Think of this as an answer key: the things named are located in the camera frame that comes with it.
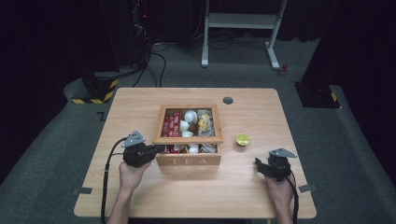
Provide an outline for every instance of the black and yellow tape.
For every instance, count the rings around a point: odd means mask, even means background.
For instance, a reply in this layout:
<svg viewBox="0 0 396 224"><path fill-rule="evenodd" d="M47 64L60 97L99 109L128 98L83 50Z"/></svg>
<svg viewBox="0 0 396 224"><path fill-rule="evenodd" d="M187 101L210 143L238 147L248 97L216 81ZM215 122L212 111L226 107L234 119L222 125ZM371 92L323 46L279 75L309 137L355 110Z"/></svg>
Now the black and yellow tape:
<svg viewBox="0 0 396 224"><path fill-rule="evenodd" d="M337 102L337 96L335 95L334 92L332 92L332 100L335 101L335 102Z"/></svg>
<svg viewBox="0 0 396 224"><path fill-rule="evenodd" d="M78 105L84 105L84 104L106 104L108 101L111 99L111 97L114 94L114 90L116 89L117 83L119 82L118 79L113 80L110 84L108 89L103 92L103 97L100 98L73 98L72 101L75 104Z"/></svg>

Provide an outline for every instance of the gray carpet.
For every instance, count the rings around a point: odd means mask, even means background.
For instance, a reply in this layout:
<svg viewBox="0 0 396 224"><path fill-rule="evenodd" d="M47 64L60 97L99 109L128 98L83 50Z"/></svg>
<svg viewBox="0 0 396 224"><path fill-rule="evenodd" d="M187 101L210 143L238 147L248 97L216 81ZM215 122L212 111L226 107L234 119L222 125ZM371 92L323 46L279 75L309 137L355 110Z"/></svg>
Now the gray carpet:
<svg viewBox="0 0 396 224"><path fill-rule="evenodd" d="M318 41L276 41L280 64L290 73L272 70L261 41L209 49L209 67L201 67L201 49L158 45L166 59L163 87L274 88L285 109L318 215L299 223L396 223L396 192L370 149L338 86L331 86L342 108L302 107L293 83L300 81ZM227 43L212 40L221 48ZM149 66L160 82L163 59L152 55ZM119 87L132 87L138 74L122 77ZM74 215L77 195L104 126L106 105L70 102L80 80L64 94L69 104L26 150L0 187L0 223L100 223L100 218ZM146 71L136 87L155 87ZM265 223L262 219L252 223Z"/></svg>

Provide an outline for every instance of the wooden table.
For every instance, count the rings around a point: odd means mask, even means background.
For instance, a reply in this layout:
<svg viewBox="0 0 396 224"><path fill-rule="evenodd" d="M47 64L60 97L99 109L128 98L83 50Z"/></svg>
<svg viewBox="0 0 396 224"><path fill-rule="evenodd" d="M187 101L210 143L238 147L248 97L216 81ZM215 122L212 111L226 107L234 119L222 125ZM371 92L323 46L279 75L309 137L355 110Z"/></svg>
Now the wooden table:
<svg viewBox="0 0 396 224"><path fill-rule="evenodd" d="M231 105L223 98L233 98ZM108 113L75 214L99 217L103 175L110 149L138 130L151 144L161 104L217 104L224 143L220 166L159 167L154 160L132 198L131 217L271 218L275 212L255 158L266 161L268 151L283 147L298 155L277 92L272 89L120 88ZM246 147L235 143L238 133L250 136ZM117 147L115 152L122 152ZM106 215L119 189L118 165L113 156L108 179ZM297 186L306 185L300 160L289 159ZM316 215L310 192L301 193L299 218Z"/></svg>

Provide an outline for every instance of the yellow lid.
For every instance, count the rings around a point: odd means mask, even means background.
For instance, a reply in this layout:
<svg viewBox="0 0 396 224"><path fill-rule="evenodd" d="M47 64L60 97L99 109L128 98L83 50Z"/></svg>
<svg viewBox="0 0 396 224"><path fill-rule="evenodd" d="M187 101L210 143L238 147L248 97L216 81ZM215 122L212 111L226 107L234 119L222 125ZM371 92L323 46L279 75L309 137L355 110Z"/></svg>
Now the yellow lid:
<svg viewBox="0 0 396 224"><path fill-rule="evenodd" d="M238 145L244 147L248 144L250 138L244 133L239 133L236 135L235 140L238 143Z"/></svg>

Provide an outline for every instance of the metal stand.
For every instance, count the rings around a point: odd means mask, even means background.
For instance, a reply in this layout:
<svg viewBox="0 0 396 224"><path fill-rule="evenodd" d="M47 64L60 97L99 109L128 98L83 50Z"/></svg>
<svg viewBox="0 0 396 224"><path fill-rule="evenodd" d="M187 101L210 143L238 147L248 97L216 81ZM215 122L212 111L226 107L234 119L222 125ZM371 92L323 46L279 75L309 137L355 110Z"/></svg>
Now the metal stand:
<svg viewBox="0 0 396 224"><path fill-rule="evenodd" d="M260 14L233 14L233 13L209 13L209 0L206 0L205 9L205 35L202 49L202 67L209 66L208 32L209 27L222 28L246 28L246 29L265 29L273 30L270 42L265 42L265 49L274 70L279 70L280 66L274 53L274 43L276 35L282 22L288 0L282 0L280 10L276 15Z"/></svg>

